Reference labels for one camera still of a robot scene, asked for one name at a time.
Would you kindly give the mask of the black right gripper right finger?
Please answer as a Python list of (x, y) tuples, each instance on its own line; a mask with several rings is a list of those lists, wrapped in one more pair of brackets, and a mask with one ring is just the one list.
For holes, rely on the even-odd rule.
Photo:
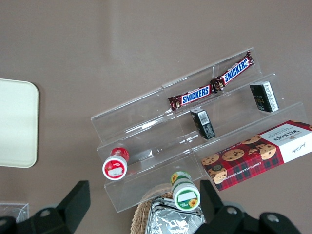
[(265, 212), (258, 219), (233, 205), (224, 205), (208, 180), (200, 181), (200, 206), (206, 223), (196, 234), (299, 234), (284, 215)]

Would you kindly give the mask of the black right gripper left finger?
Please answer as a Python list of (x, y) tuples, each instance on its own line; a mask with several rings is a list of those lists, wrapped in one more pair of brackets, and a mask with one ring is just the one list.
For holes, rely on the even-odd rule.
[(17, 223), (12, 216), (0, 218), (2, 234), (73, 234), (90, 208), (88, 180), (79, 181), (69, 194), (55, 207), (35, 213)]

